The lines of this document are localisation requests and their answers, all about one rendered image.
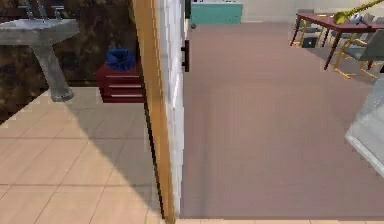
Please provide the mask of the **grey yellow-framed chair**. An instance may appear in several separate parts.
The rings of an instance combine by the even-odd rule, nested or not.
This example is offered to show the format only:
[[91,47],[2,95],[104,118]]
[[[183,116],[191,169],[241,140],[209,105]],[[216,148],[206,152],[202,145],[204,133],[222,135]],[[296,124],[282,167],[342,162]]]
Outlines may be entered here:
[[301,32],[300,38],[298,41],[294,42],[294,45],[301,46],[304,42],[304,35],[309,34],[318,34],[318,38],[321,37],[324,28],[320,26],[314,26],[311,22],[301,19],[299,23],[299,31]]
[[378,29],[367,43],[360,41],[363,44],[362,47],[350,47],[352,42],[353,39],[347,40],[339,49],[333,69],[347,79],[352,77],[352,74],[344,73],[339,69],[340,60],[345,54],[360,62],[359,69],[364,74],[377,79],[377,76],[370,73],[369,69],[374,61],[384,61],[384,29]]

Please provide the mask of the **white room door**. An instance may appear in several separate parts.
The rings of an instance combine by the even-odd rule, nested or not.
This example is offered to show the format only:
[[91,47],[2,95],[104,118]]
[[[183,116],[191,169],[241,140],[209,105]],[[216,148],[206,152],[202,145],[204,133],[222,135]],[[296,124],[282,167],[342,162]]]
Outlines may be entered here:
[[145,86],[145,114],[162,219],[181,211],[186,0],[132,0]]

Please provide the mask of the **dark red drawer chest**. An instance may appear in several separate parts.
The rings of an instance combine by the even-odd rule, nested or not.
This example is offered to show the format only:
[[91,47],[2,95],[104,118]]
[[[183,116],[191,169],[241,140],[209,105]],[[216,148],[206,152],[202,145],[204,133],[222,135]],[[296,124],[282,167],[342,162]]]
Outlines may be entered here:
[[128,71],[117,71],[103,64],[95,77],[104,103],[144,102],[144,85],[136,65]]

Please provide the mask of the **blue crumpled cloth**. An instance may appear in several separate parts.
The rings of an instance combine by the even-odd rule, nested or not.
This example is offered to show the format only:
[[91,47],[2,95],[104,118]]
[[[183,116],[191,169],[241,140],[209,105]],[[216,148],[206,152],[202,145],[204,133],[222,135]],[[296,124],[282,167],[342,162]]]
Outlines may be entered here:
[[106,64],[116,71],[129,71],[135,66],[135,55],[129,49],[109,49]]

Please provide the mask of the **teal cabinet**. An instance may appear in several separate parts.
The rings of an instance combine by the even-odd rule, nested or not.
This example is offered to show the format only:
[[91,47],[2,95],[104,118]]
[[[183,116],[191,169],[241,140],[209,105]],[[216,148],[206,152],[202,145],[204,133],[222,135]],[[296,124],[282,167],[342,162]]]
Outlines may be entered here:
[[191,3],[190,22],[200,24],[240,24],[241,2],[203,1]]

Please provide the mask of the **dark red table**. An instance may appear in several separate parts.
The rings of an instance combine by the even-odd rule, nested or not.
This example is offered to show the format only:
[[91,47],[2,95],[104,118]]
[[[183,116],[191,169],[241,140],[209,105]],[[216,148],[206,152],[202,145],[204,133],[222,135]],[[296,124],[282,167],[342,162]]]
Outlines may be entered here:
[[333,22],[333,19],[331,18],[330,13],[326,13],[325,17],[321,17],[318,13],[297,13],[295,32],[293,34],[290,45],[293,45],[293,42],[296,39],[297,33],[299,31],[299,27],[300,27],[300,22],[302,20],[305,20],[326,28],[325,37],[328,37],[328,33],[331,30],[336,32],[335,40],[333,42],[331,51],[324,65],[324,69],[328,68],[331,62],[331,59],[333,57],[333,54],[336,50],[336,47],[338,46],[338,43],[341,39],[341,35],[343,33],[374,33],[377,29],[384,29],[384,24],[375,23],[375,22],[368,22],[366,25],[364,24],[355,25],[355,24],[349,24],[349,23],[336,25]]

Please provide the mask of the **pale grey furniture block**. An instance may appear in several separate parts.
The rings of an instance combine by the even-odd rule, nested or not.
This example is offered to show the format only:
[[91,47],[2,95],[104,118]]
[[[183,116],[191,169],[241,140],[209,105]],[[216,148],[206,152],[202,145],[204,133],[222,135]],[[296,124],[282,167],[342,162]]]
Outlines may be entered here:
[[375,81],[345,138],[384,178],[384,74]]

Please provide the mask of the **grey sink faucet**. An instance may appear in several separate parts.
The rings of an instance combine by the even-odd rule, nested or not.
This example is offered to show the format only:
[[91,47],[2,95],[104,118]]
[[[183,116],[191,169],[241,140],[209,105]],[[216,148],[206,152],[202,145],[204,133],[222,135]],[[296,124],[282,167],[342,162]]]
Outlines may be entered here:
[[[41,0],[22,0],[23,5],[19,5],[19,9],[24,9],[26,11],[26,15],[29,20],[35,20],[35,16],[32,9],[32,3],[31,1],[34,1],[36,3],[37,10],[39,12],[39,15],[43,21],[48,20],[48,14],[45,9],[45,6],[41,2]],[[63,5],[52,5],[51,9],[54,11],[54,16],[56,20],[62,20],[62,16],[60,11],[64,10],[65,7]]]

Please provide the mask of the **grey pedestal sink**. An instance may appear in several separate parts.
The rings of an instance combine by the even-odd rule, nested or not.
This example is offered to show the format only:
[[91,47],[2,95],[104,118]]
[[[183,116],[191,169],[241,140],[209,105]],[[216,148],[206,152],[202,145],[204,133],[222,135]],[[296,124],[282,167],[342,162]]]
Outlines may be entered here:
[[0,46],[29,46],[43,71],[54,102],[74,97],[53,46],[79,33],[75,19],[18,19],[0,24]]

